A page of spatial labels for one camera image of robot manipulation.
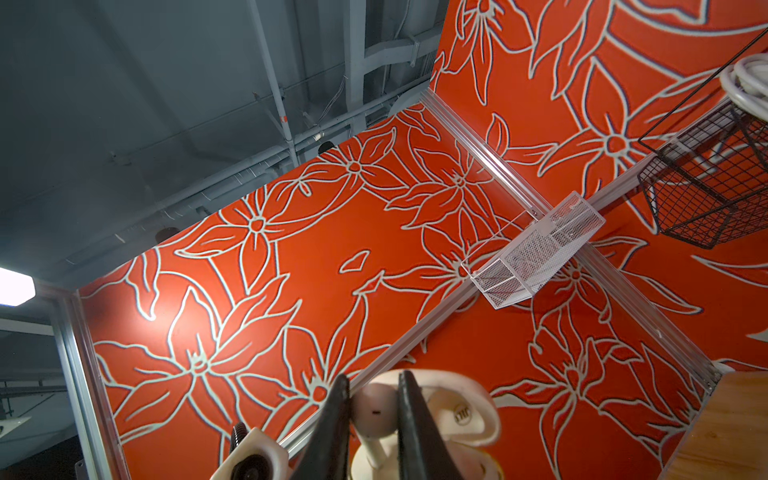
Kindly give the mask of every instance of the black wire basket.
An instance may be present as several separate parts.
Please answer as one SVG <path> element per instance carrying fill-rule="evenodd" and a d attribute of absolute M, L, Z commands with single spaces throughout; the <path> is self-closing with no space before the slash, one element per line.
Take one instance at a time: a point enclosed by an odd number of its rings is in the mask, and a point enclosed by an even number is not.
<path fill-rule="evenodd" d="M 768 227 L 768 124 L 729 101 L 637 176 L 659 231 L 710 249 Z"/>

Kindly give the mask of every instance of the ceiling light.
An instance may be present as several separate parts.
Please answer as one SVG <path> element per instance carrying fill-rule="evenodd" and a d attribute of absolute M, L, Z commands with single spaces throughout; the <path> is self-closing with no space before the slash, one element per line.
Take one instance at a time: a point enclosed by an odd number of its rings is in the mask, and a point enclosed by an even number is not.
<path fill-rule="evenodd" d="M 31 276 L 0 268 L 0 305 L 21 305 L 33 296 L 35 282 Z"/>

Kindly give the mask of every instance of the wooden surface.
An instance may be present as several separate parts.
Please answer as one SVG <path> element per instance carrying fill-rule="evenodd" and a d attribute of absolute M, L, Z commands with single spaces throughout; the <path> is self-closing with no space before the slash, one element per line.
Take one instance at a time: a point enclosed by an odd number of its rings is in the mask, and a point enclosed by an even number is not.
<path fill-rule="evenodd" d="M 665 473 L 664 480 L 768 478 L 768 372 L 723 376 Z"/>

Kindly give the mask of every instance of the earbud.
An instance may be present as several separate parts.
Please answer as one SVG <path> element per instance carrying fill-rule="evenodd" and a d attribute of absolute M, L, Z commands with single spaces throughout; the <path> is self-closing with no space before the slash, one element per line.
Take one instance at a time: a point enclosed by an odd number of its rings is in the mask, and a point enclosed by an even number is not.
<path fill-rule="evenodd" d="M 352 397 L 352 423 L 373 468 L 381 468 L 386 454 L 379 439 L 397 430 L 397 390 L 369 383 Z"/>
<path fill-rule="evenodd" d="M 369 383 L 352 397 L 352 421 L 360 435 L 380 439 L 397 430 L 397 390 Z"/>

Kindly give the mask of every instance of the floral wallpaper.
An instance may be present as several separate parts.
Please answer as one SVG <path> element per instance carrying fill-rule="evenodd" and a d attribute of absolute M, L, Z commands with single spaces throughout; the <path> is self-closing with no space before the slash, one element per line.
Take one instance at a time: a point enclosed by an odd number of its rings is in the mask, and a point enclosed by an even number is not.
<path fill-rule="evenodd" d="M 766 26 L 747 0 L 451 0 L 432 88 L 556 204 L 641 160 Z M 521 213 L 416 105 L 81 289 L 132 478 L 208 478 L 238 421 L 287 435 Z M 657 235 L 642 196 L 602 213 L 592 243 L 711 359 L 768 368 L 768 233 L 699 250 Z M 704 398 L 574 260 L 527 303 L 476 296 L 404 364 L 488 388 L 510 478 L 656 478 Z"/>
<path fill-rule="evenodd" d="M 208 478 L 235 422 L 283 438 L 514 219 L 417 105 L 81 289 L 132 478 Z"/>
<path fill-rule="evenodd" d="M 594 245 L 625 272 L 638 248 L 622 237 Z M 488 389 L 502 436 L 486 450 L 507 478 L 656 478 L 704 399 L 575 260 L 526 303 L 455 314 L 398 367 Z"/>
<path fill-rule="evenodd" d="M 455 0 L 445 25 L 432 87 L 556 204 L 573 190 L 589 198 L 642 160 L 638 138 L 768 28 L 768 4 Z M 766 48 L 763 38 L 750 52 Z M 722 97 L 715 80 L 647 141 Z M 636 246 L 627 277 L 711 359 L 768 367 L 768 323 L 756 313 L 768 287 L 764 232 L 702 250 L 657 235 L 642 194 L 602 214 L 596 238 Z"/>
<path fill-rule="evenodd" d="M 432 88 L 556 204 L 642 160 L 637 139 L 768 27 L 768 5 L 455 0 L 445 25 Z M 721 98 L 707 86 L 647 139 Z M 642 195 L 602 214 L 592 244 L 719 368 L 768 369 L 768 231 L 701 250 L 658 235 Z M 575 260 L 530 303 L 457 313 L 408 365 L 488 389 L 503 424 L 489 451 L 511 478 L 656 478 L 704 400 Z"/>

